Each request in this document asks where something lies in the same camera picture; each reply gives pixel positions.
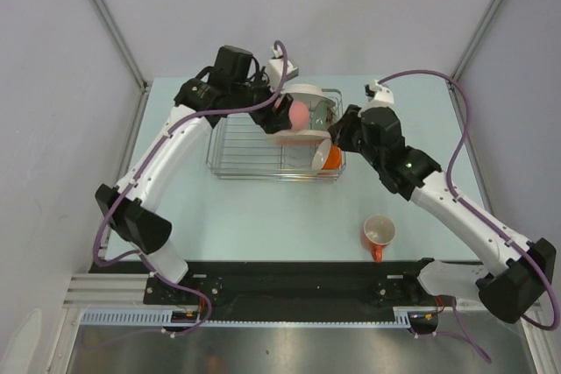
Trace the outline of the coral pink cup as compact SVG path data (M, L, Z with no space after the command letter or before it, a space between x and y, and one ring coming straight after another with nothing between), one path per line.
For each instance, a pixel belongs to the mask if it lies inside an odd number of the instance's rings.
M309 109L304 102L293 101L288 111L291 131L306 130L309 125Z

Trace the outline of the green ceramic bowl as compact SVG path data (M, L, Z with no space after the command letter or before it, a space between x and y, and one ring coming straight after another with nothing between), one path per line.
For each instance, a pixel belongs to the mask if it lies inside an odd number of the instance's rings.
M333 123L335 110L326 101L319 102L312 114L310 128L315 131L326 131Z

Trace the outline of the white bowl orange outside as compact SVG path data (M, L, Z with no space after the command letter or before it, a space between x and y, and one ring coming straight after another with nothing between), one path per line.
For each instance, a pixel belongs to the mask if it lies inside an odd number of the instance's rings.
M320 173L340 168L343 161L343 153L331 140L325 139L316 149L310 169Z

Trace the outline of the pink beige leaf plate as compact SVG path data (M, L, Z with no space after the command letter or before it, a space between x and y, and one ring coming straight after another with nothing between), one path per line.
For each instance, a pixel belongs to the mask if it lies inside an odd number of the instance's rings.
M283 146L318 145L328 138L330 138L328 131L317 131L311 129L301 131L285 130L265 135L265 140L267 142Z

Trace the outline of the white scalloped plate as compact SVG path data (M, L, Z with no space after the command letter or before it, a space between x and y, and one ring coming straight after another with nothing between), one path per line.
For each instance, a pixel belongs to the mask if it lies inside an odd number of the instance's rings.
M320 102L326 102L334 108L336 102L329 98L318 86L310 84L289 85L283 89L285 94L290 94L296 101L305 103L309 109L315 109Z

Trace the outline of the metal wire dish rack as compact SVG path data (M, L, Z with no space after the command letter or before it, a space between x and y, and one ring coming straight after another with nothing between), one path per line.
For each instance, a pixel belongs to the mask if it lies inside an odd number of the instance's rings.
M342 94L334 88L321 90L336 102L335 121L342 115ZM309 109L309 125L313 109ZM229 116L210 135L207 165L222 179L271 179L295 181L337 180L345 169L345 154L339 169L310 169L320 145L274 145L265 140L266 133L248 115Z

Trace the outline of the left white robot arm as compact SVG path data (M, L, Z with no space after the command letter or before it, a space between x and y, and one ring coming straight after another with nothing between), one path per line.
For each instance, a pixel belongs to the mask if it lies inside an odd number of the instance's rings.
M188 263L171 240L172 224L156 210L183 160L230 115L247 114L266 134L296 127L291 110L295 101L282 94L290 61L286 47L273 44L277 68L249 68L252 53L221 46L215 63L187 80L174 98L174 106L151 146L115 186L102 184L96 202L103 214L99 232L112 229L144 258L149 270L166 279L163 293L174 303L188 301L194 292L186 277Z

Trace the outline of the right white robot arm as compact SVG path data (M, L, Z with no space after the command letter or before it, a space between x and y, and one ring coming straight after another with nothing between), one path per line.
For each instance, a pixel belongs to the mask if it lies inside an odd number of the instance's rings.
M427 211L479 259L478 265L429 260L404 283L406 298L424 305L437 295L479 301L506 323L519 321L551 290L556 249L510 229L461 194L427 153L406 145L388 107L347 108L329 129L333 144L362 156L392 194Z

